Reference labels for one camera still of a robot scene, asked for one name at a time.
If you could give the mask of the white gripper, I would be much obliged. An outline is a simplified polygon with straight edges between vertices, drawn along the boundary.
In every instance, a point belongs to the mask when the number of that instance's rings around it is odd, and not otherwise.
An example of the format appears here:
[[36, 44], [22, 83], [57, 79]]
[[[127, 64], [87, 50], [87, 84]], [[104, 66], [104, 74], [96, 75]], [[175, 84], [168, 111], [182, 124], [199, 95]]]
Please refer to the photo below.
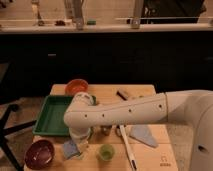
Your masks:
[[87, 143], [92, 135], [91, 128], [70, 128], [70, 136], [76, 144]]

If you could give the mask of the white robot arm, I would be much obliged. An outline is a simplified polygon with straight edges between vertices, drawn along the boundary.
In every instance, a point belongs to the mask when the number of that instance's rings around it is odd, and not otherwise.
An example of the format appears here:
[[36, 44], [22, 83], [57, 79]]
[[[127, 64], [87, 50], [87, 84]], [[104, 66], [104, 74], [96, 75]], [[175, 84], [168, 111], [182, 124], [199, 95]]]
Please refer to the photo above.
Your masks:
[[109, 105], [93, 106], [77, 93], [64, 114], [71, 137], [87, 139], [90, 128], [108, 125], [186, 123], [193, 128], [190, 171], [213, 171], [213, 91], [164, 92]]

